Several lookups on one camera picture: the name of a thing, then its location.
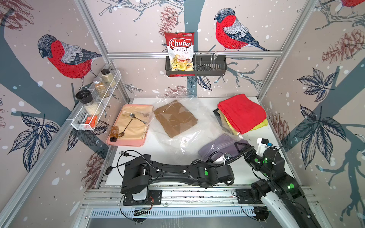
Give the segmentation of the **yellow green garment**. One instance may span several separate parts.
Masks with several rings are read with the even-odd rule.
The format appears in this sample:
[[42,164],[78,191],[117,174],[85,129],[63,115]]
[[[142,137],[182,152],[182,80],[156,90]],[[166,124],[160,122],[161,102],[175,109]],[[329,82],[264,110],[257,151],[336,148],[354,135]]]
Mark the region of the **yellow green garment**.
[[232,113],[226,116],[220,109],[218,110],[218,113],[223,117],[223,120],[226,122],[233,135],[242,135],[268,125],[266,118],[256,118],[251,114],[243,114],[241,116]]

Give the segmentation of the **purple garment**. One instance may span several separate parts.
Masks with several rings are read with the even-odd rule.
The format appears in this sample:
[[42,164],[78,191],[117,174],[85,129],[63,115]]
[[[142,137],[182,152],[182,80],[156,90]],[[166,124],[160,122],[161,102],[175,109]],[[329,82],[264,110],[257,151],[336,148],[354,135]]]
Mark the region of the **purple garment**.
[[207,143],[198,151],[200,160],[204,162],[213,162],[215,159],[225,154],[230,154],[232,158],[236,157],[237,155],[233,154],[235,142],[248,143],[248,141],[244,139],[237,140],[236,138],[223,134],[212,142]]

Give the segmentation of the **red garment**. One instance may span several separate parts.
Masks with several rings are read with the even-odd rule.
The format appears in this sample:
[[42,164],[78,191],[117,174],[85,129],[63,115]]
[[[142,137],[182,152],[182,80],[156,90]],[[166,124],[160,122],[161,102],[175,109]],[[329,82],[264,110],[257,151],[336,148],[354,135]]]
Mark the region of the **red garment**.
[[265,110],[257,103],[248,99],[244,94],[236,95],[218,104],[220,109],[226,116],[228,114],[251,114],[256,118],[266,118]]

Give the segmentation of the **clear plastic vacuum bag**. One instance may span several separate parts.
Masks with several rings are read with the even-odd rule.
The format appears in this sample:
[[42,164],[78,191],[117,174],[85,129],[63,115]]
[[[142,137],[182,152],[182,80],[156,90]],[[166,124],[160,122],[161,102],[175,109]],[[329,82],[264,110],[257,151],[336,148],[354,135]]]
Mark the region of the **clear plastic vacuum bag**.
[[202,98],[163,98],[153,104],[153,113],[157,108],[174,100],[184,105],[198,119],[198,123],[189,130],[170,138],[154,114],[151,122],[151,130],[168,156],[176,160],[178,164],[200,159],[198,151],[207,143],[212,142],[223,134],[229,135],[237,140],[242,139],[222,127],[220,120],[214,113],[215,109],[210,108]]

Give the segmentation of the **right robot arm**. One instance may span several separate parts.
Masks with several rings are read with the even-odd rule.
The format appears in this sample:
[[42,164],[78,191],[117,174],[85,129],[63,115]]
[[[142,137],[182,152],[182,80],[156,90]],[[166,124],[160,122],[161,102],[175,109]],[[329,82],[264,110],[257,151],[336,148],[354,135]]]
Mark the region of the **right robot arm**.
[[264,204],[283,228],[319,228],[304,191],[295,178],[285,172],[285,159],[279,147],[266,144],[263,147],[263,153],[247,143],[237,149],[238,156],[245,159],[252,171],[264,176],[252,183],[250,190],[234,192],[238,204]]

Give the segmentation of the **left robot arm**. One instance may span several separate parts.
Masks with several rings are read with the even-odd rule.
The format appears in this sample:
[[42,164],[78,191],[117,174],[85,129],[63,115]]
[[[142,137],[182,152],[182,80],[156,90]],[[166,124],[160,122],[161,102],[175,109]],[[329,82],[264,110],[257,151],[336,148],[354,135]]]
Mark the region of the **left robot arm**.
[[152,161],[151,156],[145,154],[126,162],[121,193],[139,194],[158,182],[182,183],[207,189],[219,183],[231,185],[234,180],[233,170],[228,164],[216,165],[194,160],[189,165],[170,165]]

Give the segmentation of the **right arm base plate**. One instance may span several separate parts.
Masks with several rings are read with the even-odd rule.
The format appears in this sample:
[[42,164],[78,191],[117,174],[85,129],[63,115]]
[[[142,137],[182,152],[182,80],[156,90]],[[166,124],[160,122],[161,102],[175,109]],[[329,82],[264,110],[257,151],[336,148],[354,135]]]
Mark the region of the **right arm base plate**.
[[257,200],[251,194],[250,189],[236,189],[234,192],[239,204],[255,204]]

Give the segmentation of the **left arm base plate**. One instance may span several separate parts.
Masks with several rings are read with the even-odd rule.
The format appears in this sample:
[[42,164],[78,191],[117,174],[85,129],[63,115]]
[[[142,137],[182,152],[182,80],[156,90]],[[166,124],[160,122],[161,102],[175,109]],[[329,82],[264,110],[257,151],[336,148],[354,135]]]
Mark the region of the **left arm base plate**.
[[126,194],[123,206],[154,206],[161,205],[162,191],[145,188],[140,193]]

